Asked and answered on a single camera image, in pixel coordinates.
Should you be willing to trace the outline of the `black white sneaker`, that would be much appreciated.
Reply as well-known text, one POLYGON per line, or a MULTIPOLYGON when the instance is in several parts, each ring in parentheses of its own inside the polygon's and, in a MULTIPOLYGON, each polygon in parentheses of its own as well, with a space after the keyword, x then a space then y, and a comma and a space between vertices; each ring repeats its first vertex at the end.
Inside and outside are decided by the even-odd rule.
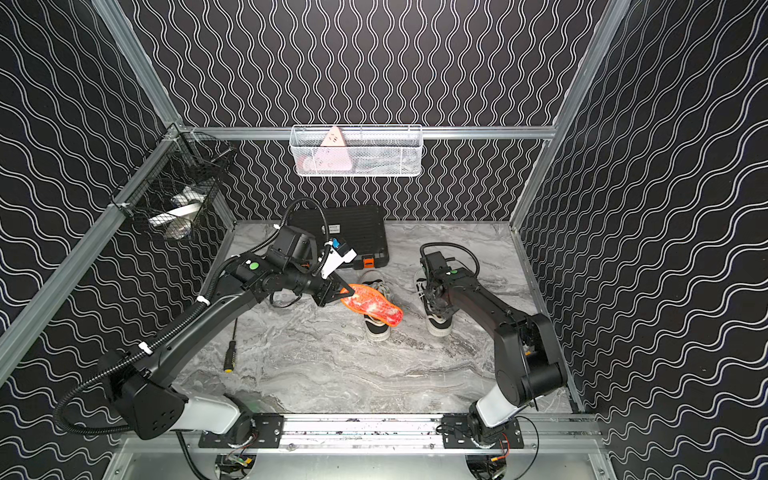
POLYGON ((433 304, 427 298, 427 278, 425 272, 419 269, 414 274, 413 280, 416 293, 426 315, 426 326, 429 333, 438 338, 447 337, 452 333, 452 318, 445 318, 434 310, 433 304))
MULTIPOLYGON (((376 290, 386 300, 389 300, 391 297, 389 282, 378 270, 364 272, 359 279, 359 283, 376 290)), ((382 310, 383 303, 377 298, 368 303, 366 313, 363 315, 365 334, 367 339, 372 342, 386 341, 391 335, 390 325, 377 317, 377 314, 380 314, 382 310)))

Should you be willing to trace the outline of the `red patterned insole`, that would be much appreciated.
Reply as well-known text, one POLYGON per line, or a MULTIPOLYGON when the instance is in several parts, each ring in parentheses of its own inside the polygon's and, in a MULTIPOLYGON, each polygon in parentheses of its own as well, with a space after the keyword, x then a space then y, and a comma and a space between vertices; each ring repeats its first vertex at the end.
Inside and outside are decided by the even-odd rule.
POLYGON ((402 309, 390 302, 380 291, 363 284, 351 284, 341 290, 341 302, 349 310, 368 316, 390 327, 397 327, 404 318, 402 309))

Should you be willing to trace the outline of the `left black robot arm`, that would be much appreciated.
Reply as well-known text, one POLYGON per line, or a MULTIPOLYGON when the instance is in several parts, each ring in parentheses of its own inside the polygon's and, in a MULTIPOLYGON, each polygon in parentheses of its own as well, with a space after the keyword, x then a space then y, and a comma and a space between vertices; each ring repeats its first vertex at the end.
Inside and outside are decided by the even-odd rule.
POLYGON ((317 242, 292 227, 289 216, 302 204, 322 220, 321 204, 311 198, 292 201, 277 230, 257 246, 215 268, 213 278, 193 304, 147 341, 126 351, 107 353, 91 378, 65 393, 53 409, 55 425, 83 436, 133 432, 143 440, 166 432, 206 431, 233 447, 252 441, 253 413, 241 401, 224 394, 185 393, 174 382, 187 363, 227 325, 262 302, 272 303, 279 292, 296 299, 310 295, 319 306, 352 294, 335 273, 323 274, 334 243, 317 242), (69 404, 99 385, 108 406, 121 418, 118 425, 79 425, 66 416, 69 404))

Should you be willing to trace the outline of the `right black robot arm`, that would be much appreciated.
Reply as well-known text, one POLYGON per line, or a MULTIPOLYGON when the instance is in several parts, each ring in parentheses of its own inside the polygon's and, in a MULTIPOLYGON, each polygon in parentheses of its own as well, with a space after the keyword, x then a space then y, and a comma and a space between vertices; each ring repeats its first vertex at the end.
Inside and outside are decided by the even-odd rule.
POLYGON ((544 314, 512 307, 484 287, 480 262, 468 248, 428 242, 419 255, 423 275, 417 290, 431 334, 450 334, 454 315, 462 312, 493 341, 495 385, 467 415, 472 441, 490 446, 525 406, 567 386, 568 369, 553 322, 544 314))

